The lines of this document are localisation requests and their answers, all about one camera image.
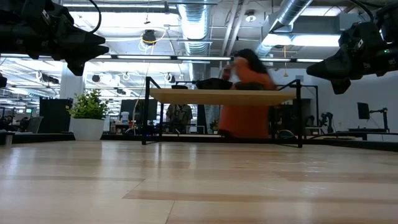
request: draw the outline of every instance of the green leaves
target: green leaves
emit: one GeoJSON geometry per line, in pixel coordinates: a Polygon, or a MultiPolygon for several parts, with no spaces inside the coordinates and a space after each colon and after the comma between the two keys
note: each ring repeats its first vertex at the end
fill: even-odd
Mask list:
{"type": "Polygon", "coordinates": [[[108,114],[108,100],[105,102],[100,100],[100,90],[75,96],[77,102],[73,104],[72,109],[66,106],[67,112],[74,118],[103,119],[108,114]]]}

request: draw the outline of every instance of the person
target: person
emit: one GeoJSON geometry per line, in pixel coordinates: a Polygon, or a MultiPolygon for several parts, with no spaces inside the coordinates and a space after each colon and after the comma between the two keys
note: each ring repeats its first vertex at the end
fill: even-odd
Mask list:
{"type": "MultiPolygon", "coordinates": [[[[266,67],[251,49],[240,50],[233,65],[227,66],[223,79],[229,80],[232,71],[242,84],[260,83],[265,90],[275,90],[266,67]]],[[[268,138],[268,106],[228,106],[221,110],[219,133],[232,138],[268,138]]]]}
{"type": "Polygon", "coordinates": [[[30,119],[28,117],[24,117],[22,120],[19,121],[19,131],[26,132],[26,129],[29,125],[30,119]]]}
{"type": "Polygon", "coordinates": [[[11,124],[12,124],[12,116],[11,116],[11,115],[8,115],[8,116],[6,117],[6,124],[7,124],[7,125],[11,125],[11,124]]]}
{"type": "Polygon", "coordinates": [[[173,105],[167,108],[166,122],[170,122],[170,132],[177,129],[180,134],[187,132],[187,125],[191,123],[192,109],[189,105],[173,105]]]}

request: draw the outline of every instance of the white planter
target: white planter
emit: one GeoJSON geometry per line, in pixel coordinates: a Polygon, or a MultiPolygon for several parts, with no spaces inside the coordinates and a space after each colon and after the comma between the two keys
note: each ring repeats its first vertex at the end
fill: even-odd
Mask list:
{"type": "Polygon", "coordinates": [[[102,119],[72,119],[73,135],[77,141],[99,141],[104,130],[102,119]]]}

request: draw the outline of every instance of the long dark hair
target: long dark hair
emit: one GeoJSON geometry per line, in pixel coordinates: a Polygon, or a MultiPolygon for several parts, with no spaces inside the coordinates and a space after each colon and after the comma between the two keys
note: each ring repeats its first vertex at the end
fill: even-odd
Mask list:
{"type": "Polygon", "coordinates": [[[257,73],[268,74],[267,68],[262,64],[257,54],[251,49],[243,49],[236,52],[235,57],[242,57],[249,61],[249,66],[252,71],[257,73]]]}

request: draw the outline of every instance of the orange shirt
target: orange shirt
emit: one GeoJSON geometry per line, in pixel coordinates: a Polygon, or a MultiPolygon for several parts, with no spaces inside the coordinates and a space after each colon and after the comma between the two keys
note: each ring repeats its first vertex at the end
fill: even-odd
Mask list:
{"type": "MultiPolygon", "coordinates": [[[[270,76],[250,70],[246,59],[236,59],[234,68],[242,83],[256,82],[267,90],[274,89],[270,76]]],[[[268,138],[268,110],[268,106],[225,105],[221,110],[220,130],[228,131],[235,138],[268,138]]]]}

